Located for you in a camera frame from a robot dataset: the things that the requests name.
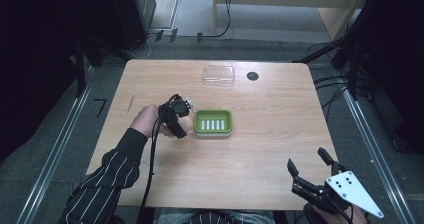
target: striped sleeve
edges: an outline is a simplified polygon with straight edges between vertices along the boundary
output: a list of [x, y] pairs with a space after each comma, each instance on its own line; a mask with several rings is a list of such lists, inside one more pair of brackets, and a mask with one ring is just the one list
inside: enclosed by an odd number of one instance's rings
[[121, 190], [139, 177], [147, 137], [129, 128], [117, 147], [103, 156], [102, 166], [71, 193], [58, 223], [106, 223]]

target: black cable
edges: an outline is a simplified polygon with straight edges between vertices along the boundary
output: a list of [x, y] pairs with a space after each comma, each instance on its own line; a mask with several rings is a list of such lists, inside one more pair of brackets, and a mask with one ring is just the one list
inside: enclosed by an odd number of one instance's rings
[[321, 86], [317, 86], [315, 89], [321, 89], [321, 88], [323, 88], [323, 87], [329, 87], [329, 86], [334, 86], [334, 85], [346, 85], [347, 84], [347, 82], [332, 82], [332, 83], [328, 83], [328, 84], [324, 84], [324, 85], [321, 85]]
[[[147, 39], [146, 39], [146, 40], [144, 40], [144, 41], [146, 41], [146, 42], [147, 42], [147, 40], [148, 40], [150, 37], [152, 37], [152, 36], [156, 36], [156, 35], [157, 35], [157, 33], [149, 32], [149, 33], [147, 34]], [[128, 49], [128, 51], [129, 51], [129, 52], [133, 52], [133, 51], [137, 50], [138, 48], [140, 48], [141, 44], [142, 44], [144, 41], [141, 41], [141, 40], [137, 41], [137, 45], [136, 45], [134, 48], [132, 48], [132, 49]]]
[[[177, 94], [173, 95], [171, 98], [169, 98], [169, 100], [164, 105], [169, 106], [171, 101], [176, 96], [177, 96]], [[161, 127], [162, 123], [164, 122], [164, 120], [166, 119], [166, 117], [164, 116], [164, 113], [158, 113], [158, 114], [159, 114], [159, 117], [158, 117], [158, 119], [156, 119], [155, 123], [153, 124], [153, 129], [152, 129], [152, 146], [151, 146], [151, 149], [150, 149], [149, 177], [147, 179], [146, 190], [144, 191], [143, 200], [141, 201], [140, 210], [138, 212], [137, 223], [141, 223], [143, 213], [144, 213], [144, 209], [145, 209], [145, 206], [146, 206], [147, 196], [149, 195], [150, 186], [152, 184], [152, 178], [153, 178], [153, 175], [155, 174], [153, 172], [153, 165], [155, 163], [156, 141], [157, 141], [157, 138], [159, 136], [160, 127]]]
[[347, 76], [346, 75], [338, 75], [338, 76], [331, 76], [331, 77], [323, 77], [323, 78], [319, 78], [319, 79], [314, 80], [314, 84], [318, 84], [320, 82], [331, 80], [331, 79], [335, 79], [335, 78], [344, 78], [344, 79], [346, 79]]
[[364, 216], [365, 216], [365, 220], [367, 220], [367, 224], [371, 224], [371, 221], [368, 219], [368, 212], [365, 212]]
[[153, 37], [155, 37], [155, 36], [156, 36], [156, 34], [154, 34], [154, 35], [150, 35], [150, 34], [149, 34], [149, 38], [147, 38], [147, 40], [146, 40], [146, 46], [147, 46], [147, 49], [148, 49], [148, 53], [147, 53], [147, 55], [142, 56], [142, 57], [139, 57], [139, 56], [136, 56], [136, 55], [132, 54], [132, 53], [131, 53], [131, 51], [129, 51], [129, 50], [127, 50], [127, 53], [128, 53], [131, 57], [136, 58], [136, 59], [146, 59], [146, 58], [148, 58], [148, 57], [150, 56], [150, 54], [152, 53], [152, 48], [151, 48], [151, 47], [150, 47], [150, 45], [149, 45], [149, 41], [150, 41], [150, 39], [152, 39], [152, 38], [153, 38]]
[[228, 28], [230, 28], [230, 24], [231, 24], [231, 15], [230, 15], [230, 8], [231, 8], [231, 0], [225, 0], [225, 6], [227, 7], [227, 16], [228, 16], [228, 23], [227, 23], [227, 27], [225, 28], [225, 30], [216, 36], [202, 36], [202, 38], [218, 38], [223, 36], [225, 33], [227, 33]]
[[[346, 27], [346, 31], [343, 33], [343, 35], [341, 35], [340, 36], [340, 38], [339, 38], [339, 40], [341, 40], [341, 39], [343, 39], [345, 36], [347, 36], [348, 34], [350, 34], [350, 32], [351, 32], [351, 27], [349, 27], [349, 24], [347, 24], [347, 27]], [[312, 47], [314, 47], [314, 46], [317, 46], [317, 45], [324, 45], [322, 48], [325, 48], [325, 47], [327, 47], [327, 45], [330, 45], [331, 47], [333, 47], [333, 50], [342, 50], [342, 49], [348, 49], [349, 47], [337, 47], [337, 46], [333, 46], [333, 44], [332, 43], [334, 43], [334, 42], [320, 42], [320, 43], [316, 43], [316, 44], [313, 44], [312, 46], [310, 46], [309, 48], [308, 48], [308, 50], [306, 51], [306, 55], [307, 56], [309, 56], [309, 52], [310, 52], [310, 50], [312, 49]], [[330, 56], [329, 54], [328, 54], [328, 52], [326, 52], [325, 53], [329, 58], [331, 58], [331, 59], [333, 59], [333, 57], [332, 56]]]
[[333, 205], [334, 208], [336, 208], [336, 211], [342, 215], [342, 217], [347, 221], [348, 224], [353, 224], [352, 220], [349, 219], [349, 217], [346, 215], [346, 213], [340, 209], [340, 207], [333, 201], [333, 199], [331, 199], [330, 195], [325, 194], [325, 196], [327, 197], [327, 199], [330, 201], [331, 205]]
[[325, 115], [325, 122], [328, 122], [328, 119], [330, 117], [330, 108], [331, 108], [331, 104], [337, 100], [341, 94], [343, 94], [343, 92], [346, 91], [346, 87], [344, 85], [341, 85], [339, 88], [337, 88], [337, 90], [334, 92], [333, 97], [330, 99], [330, 101], [328, 101], [325, 105], [322, 106], [322, 108], [324, 109], [325, 106], [328, 105], [327, 108], [327, 114]]
[[352, 210], [352, 213], [350, 214], [350, 220], [353, 223], [353, 205], [350, 205], [350, 209]]
[[300, 221], [300, 219], [302, 219], [302, 217], [304, 217], [305, 216], [305, 212], [300, 212], [300, 216], [298, 216], [298, 217], [296, 217], [296, 212], [294, 212], [294, 217], [293, 217], [293, 221], [294, 221], [294, 223], [293, 224], [297, 224], [299, 221]]

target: robotic arm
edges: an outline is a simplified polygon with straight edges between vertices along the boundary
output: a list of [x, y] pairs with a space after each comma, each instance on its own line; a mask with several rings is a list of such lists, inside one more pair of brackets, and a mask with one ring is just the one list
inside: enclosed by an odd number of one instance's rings
[[316, 186], [299, 177], [299, 171], [293, 161], [288, 160], [287, 168], [293, 177], [292, 192], [294, 194], [317, 206], [320, 210], [331, 214], [340, 213], [348, 223], [351, 223], [351, 220], [343, 210], [346, 210], [352, 204], [378, 218], [384, 217], [381, 210], [347, 166], [334, 161], [324, 148], [319, 148], [318, 154], [327, 166], [331, 166], [331, 176], [325, 180], [324, 185]]

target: person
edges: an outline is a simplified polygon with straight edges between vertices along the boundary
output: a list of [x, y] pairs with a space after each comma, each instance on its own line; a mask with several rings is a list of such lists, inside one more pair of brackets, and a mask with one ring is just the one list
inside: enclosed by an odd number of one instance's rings
[[[140, 175], [139, 166], [143, 149], [148, 138], [152, 137], [153, 126], [157, 119], [156, 106], [149, 105], [141, 109], [116, 148], [103, 156], [101, 167], [72, 191], [57, 223], [124, 223], [122, 219], [114, 216], [114, 211], [121, 190], [132, 187]], [[160, 126], [159, 132], [168, 137], [173, 136], [165, 125]], [[346, 223], [341, 215], [331, 215], [319, 209], [315, 211], [328, 224]], [[354, 211], [354, 224], [367, 223], [365, 217], [361, 215], [359, 209]], [[226, 219], [225, 214], [208, 211], [199, 212], [187, 223], [227, 224]]]

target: hand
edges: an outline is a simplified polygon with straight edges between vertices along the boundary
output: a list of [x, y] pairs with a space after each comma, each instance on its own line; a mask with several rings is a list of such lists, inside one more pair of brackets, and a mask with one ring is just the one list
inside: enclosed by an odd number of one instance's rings
[[[158, 118], [158, 108], [154, 105], [149, 105], [141, 108], [130, 127], [149, 138], [152, 137], [153, 125]], [[173, 136], [171, 131], [163, 124], [160, 125], [159, 132], [165, 134], [165, 136]]]
[[193, 130], [193, 119], [190, 116], [178, 118], [178, 124], [180, 124], [185, 132]]
[[[367, 224], [367, 219], [362, 214], [361, 210], [355, 206], [353, 207], [353, 218], [352, 223], [353, 224]], [[314, 211], [321, 215], [321, 217], [328, 223], [328, 224], [347, 224], [348, 222], [342, 217], [340, 214], [330, 214], [325, 211], [321, 211], [318, 209], [318, 207], [314, 206]], [[346, 215], [350, 218], [352, 215], [351, 207], [347, 208], [345, 211]]]

